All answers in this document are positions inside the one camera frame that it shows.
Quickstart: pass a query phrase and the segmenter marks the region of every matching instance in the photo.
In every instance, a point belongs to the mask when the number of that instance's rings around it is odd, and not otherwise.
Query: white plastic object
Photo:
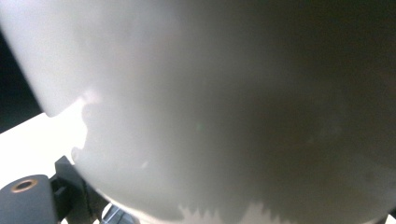
[[[142,223],[362,223],[396,202],[384,5],[2,0],[0,24],[80,173]]]

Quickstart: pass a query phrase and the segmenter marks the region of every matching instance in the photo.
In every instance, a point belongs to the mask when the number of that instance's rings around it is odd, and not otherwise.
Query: black plastic part
[[[51,179],[59,220],[69,224],[92,224],[102,219],[108,201],[80,177],[66,157],[55,162],[56,175]]]
[[[92,224],[108,205],[66,157],[55,162],[56,175],[31,175],[0,190],[0,224]]]
[[[50,181],[45,175],[16,180],[0,190],[1,224],[56,224]]]

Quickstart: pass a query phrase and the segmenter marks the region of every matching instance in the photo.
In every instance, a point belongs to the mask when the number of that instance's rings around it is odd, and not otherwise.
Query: brass insert
[[[22,180],[20,183],[14,185],[11,189],[13,193],[21,193],[28,189],[32,189],[37,184],[35,179]]]

